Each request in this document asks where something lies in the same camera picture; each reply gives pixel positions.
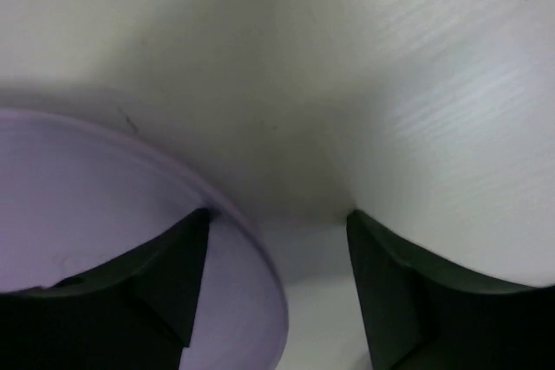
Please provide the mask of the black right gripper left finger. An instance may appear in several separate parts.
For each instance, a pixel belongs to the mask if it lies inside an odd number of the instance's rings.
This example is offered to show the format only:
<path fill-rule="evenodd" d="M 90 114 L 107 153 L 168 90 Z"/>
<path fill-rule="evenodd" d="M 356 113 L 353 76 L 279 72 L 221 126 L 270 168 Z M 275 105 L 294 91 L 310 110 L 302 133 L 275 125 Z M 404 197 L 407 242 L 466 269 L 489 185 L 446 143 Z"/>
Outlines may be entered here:
<path fill-rule="evenodd" d="M 176 369 L 189 347 L 211 212 L 56 285 L 1 295 L 3 369 Z"/>

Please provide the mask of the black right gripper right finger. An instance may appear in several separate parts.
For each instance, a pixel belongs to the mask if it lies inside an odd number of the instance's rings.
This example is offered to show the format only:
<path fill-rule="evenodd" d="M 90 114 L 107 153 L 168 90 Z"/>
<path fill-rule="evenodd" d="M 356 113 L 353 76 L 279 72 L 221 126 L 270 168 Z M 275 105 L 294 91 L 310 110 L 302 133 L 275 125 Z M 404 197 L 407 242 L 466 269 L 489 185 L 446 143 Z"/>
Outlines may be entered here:
<path fill-rule="evenodd" d="M 346 219 L 374 369 L 552 369 L 554 288 L 464 268 L 365 212 Z"/>

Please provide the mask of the purple plastic plate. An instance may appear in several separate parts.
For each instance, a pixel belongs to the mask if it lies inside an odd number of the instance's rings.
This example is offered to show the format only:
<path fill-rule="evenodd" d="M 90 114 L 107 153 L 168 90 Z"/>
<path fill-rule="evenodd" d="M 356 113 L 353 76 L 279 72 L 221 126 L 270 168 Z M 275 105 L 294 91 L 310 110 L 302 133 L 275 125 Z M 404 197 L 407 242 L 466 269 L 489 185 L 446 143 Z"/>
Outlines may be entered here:
<path fill-rule="evenodd" d="M 251 222 L 180 162 L 67 117 L 1 112 L 1 289 L 50 287 L 157 237 L 195 209 L 210 226 L 184 369 L 273 369 L 284 290 Z"/>

